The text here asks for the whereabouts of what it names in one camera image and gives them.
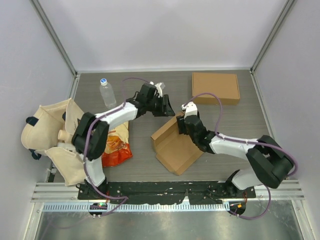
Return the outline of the large brown cardboard box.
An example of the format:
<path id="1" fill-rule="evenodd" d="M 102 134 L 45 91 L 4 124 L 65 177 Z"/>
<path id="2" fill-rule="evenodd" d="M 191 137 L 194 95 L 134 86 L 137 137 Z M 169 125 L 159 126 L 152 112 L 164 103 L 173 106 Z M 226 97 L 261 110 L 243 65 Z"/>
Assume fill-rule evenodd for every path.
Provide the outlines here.
<path id="1" fill-rule="evenodd" d="M 202 93 L 215 94 L 222 105 L 235 106 L 240 102 L 240 90 L 236 74 L 231 73 L 192 73 L 192 96 Z"/>

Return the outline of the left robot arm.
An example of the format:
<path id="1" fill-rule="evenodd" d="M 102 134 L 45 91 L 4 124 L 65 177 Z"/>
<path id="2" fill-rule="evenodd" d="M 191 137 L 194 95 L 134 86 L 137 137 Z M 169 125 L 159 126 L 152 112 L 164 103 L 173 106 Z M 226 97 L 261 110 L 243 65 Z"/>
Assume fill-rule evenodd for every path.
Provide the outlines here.
<path id="1" fill-rule="evenodd" d="M 99 114 L 83 114 L 71 143 L 82 157 L 85 182 L 90 185 L 89 194 L 100 200 L 107 193 L 107 179 L 103 172 L 101 156 L 107 146 L 110 130 L 133 121 L 147 112 L 155 117 L 173 117 L 169 95 L 164 94 L 163 82 L 145 82 L 140 91 L 121 105 Z"/>

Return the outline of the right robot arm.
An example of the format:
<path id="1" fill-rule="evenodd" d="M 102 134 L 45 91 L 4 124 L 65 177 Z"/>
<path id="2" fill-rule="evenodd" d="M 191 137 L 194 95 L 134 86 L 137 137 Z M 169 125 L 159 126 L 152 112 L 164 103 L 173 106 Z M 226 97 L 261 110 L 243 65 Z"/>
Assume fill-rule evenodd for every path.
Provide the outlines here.
<path id="1" fill-rule="evenodd" d="M 197 115 L 177 116 L 176 120 L 179 133 L 189 136 L 200 151 L 249 162 L 250 168 L 236 170 L 225 181 L 223 197 L 236 198 L 246 189 L 260 185 L 276 189 L 295 167 L 292 158 L 268 135 L 244 140 L 206 129 Z"/>

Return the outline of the small cardboard box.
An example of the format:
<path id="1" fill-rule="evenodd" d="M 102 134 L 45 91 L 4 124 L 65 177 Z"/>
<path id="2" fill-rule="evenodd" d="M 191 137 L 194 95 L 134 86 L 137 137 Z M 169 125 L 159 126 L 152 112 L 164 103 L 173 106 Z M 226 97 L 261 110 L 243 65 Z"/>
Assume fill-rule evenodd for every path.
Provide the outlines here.
<path id="1" fill-rule="evenodd" d="M 203 152 L 185 134 L 179 134 L 177 117 L 179 112 L 151 135 L 155 157 L 165 168 L 177 175 L 182 175 Z"/>

